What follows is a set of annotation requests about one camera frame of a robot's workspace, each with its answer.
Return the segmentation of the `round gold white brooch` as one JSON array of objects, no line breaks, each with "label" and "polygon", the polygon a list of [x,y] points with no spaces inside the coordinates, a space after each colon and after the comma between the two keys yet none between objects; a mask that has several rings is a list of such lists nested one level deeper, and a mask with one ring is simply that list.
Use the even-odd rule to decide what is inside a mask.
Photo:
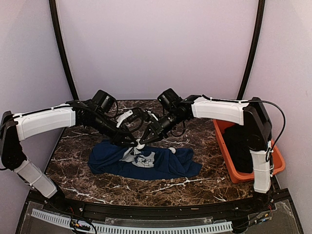
[{"label": "round gold white brooch", "polygon": [[175,154],[175,153],[176,153],[176,149],[175,149],[175,148],[173,148],[173,147],[169,147],[169,150],[170,150],[173,154]]}]

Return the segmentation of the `blue printed t-shirt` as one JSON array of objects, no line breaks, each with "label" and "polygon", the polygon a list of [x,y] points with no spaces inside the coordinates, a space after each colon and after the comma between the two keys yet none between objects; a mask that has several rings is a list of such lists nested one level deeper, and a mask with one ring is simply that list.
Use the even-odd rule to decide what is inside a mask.
[{"label": "blue printed t-shirt", "polygon": [[109,173],[139,180],[193,177],[202,168],[202,164],[193,161],[193,155],[189,148],[177,148],[173,154],[169,148],[145,146],[138,150],[104,140],[92,149],[88,166],[93,174]]}]

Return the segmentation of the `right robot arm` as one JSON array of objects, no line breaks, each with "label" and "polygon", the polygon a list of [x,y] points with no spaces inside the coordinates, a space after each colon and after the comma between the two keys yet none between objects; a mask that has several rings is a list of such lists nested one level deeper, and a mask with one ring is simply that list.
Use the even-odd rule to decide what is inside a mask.
[{"label": "right robot arm", "polygon": [[253,174],[253,189],[257,194],[249,200],[249,208],[258,212],[267,205],[265,194],[271,187],[274,171],[272,154],[277,143],[273,140],[272,122],[264,106],[270,104],[269,101],[258,97],[228,100],[205,95],[181,98],[171,88],[157,99],[167,113],[162,117],[150,115],[140,144],[161,141],[178,124],[195,118],[229,123],[230,126],[218,137],[224,141],[234,170]]}]

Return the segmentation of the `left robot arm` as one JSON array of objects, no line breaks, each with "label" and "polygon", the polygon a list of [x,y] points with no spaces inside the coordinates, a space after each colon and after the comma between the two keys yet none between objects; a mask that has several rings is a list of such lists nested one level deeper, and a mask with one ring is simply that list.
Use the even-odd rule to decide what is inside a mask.
[{"label": "left robot arm", "polygon": [[110,141],[123,147],[137,146],[132,132],[107,116],[116,99],[103,90],[96,92],[92,99],[73,100],[43,110],[2,115],[0,127],[0,158],[2,170],[11,170],[49,200],[57,212],[69,208],[62,191],[23,152],[21,141],[55,129],[72,126],[88,126],[107,136]]}]

